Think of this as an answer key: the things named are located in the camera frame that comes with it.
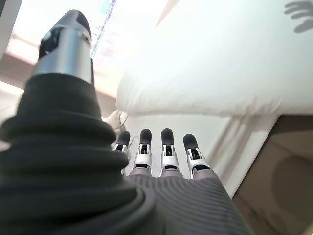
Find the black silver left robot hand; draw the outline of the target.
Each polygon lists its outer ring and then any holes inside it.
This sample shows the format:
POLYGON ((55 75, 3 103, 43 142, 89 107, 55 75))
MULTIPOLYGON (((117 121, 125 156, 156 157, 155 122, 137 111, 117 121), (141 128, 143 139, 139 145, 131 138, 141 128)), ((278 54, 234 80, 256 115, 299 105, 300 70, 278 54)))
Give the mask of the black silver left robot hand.
POLYGON ((97 102, 91 32, 78 10, 42 38, 16 114, 0 128, 3 235, 249 235, 217 175, 122 176, 125 153, 97 102))

